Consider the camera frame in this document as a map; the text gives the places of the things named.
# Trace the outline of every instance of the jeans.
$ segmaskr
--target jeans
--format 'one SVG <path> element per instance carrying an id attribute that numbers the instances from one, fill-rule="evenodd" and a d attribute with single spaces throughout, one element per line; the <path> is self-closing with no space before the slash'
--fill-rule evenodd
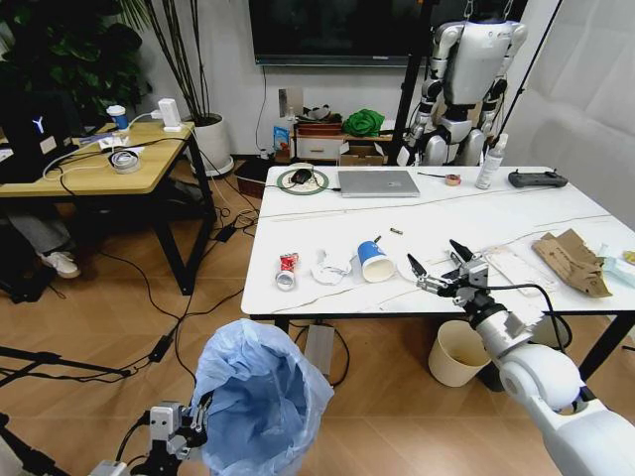
<path id="1" fill-rule="evenodd" d="M 48 255 L 72 247 L 70 233 L 51 203 L 4 206 L 3 211 L 36 252 Z"/>

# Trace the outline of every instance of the table leg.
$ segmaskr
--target table leg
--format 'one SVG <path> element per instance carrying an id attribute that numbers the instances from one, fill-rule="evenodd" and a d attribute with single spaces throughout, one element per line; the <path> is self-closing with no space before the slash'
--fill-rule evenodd
<path id="1" fill-rule="evenodd" d="M 276 327 L 281 328 L 282 330 L 284 330 L 286 333 L 289 333 L 289 318 L 288 317 L 274 317 L 274 323 L 276 324 Z"/>
<path id="2" fill-rule="evenodd" d="M 622 312 L 615 316 L 615 319 L 597 339 L 597 342 L 579 365 L 580 376 L 585 382 L 602 365 L 634 325 L 635 312 Z"/>
<path id="3" fill-rule="evenodd" d="M 161 210 L 156 211 L 155 221 L 153 224 L 157 238 L 159 238 L 163 251 L 166 254 L 166 258 L 168 259 L 168 263 L 170 263 L 172 273 L 175 275 L 175 279 L 177 280 L 177 283 L 179 283 L 181 293 L 184 296 L 189 296 L 193 293 L 194 283 L 196 281 L 196 272 L 200 266 L 205 246 L 208 243 L 213 223 L 216 220 L 216 211 L 214 210 L 214 202 L 211 197 L 211 190 L 209 189 L 207 176 L 205 175 L 205 167 L 202 164 L 198 144 L 193 136 L 188 138 L 188 147 L 190 149 L 191 162 L 196 170 L 196 180 L 198 181 L 198 186 L 200 187 L 200 192 L 202 194 L 203 211 L 202 224 L 200 225 L 196 235 L 196 240 L 191 248 L 190 257 L 188 258 L 188 262 L 186 264 L 179 253 L 175 237 L 170 229 L 170 224 L 163 219 Z"/>

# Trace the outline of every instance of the sneaker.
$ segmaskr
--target sneaker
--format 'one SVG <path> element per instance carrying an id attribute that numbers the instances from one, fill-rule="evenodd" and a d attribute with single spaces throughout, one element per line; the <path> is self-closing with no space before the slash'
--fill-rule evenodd
<path id="1" fill-rule="evenodd" d="M 69 280 L 80 275 L 79 268 L 72 260 L 72 257 L 68 256 L 67 253 L 55 251 L 49 256 L 45 256 L 40 253 L 38 253 L 38 256 L 45 266 L 55 269 L 58 272 L 60 278 Z"/>

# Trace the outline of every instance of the drawer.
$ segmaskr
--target drawer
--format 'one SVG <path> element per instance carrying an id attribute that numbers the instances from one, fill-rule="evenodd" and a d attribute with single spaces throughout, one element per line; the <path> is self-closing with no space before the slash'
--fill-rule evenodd
<path id="1" fill-rule="evenodd" d="M 328 159 L 339 160 L 339 146 L 341 139 L 298 139 L 298 158 L 300 159 Z"/>

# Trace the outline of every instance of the brown paper bag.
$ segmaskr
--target brown paper bag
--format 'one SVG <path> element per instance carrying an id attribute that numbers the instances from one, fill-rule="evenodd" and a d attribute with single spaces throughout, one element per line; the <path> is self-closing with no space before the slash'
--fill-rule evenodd
<path id="1" fill-rule="evenodd" d="M 573 230 L 559 237 L 547 233 L 532 248 L 568 285 L 592 298 L 612 296 L 602 277 L 604 260 L 586 248 Z"/>

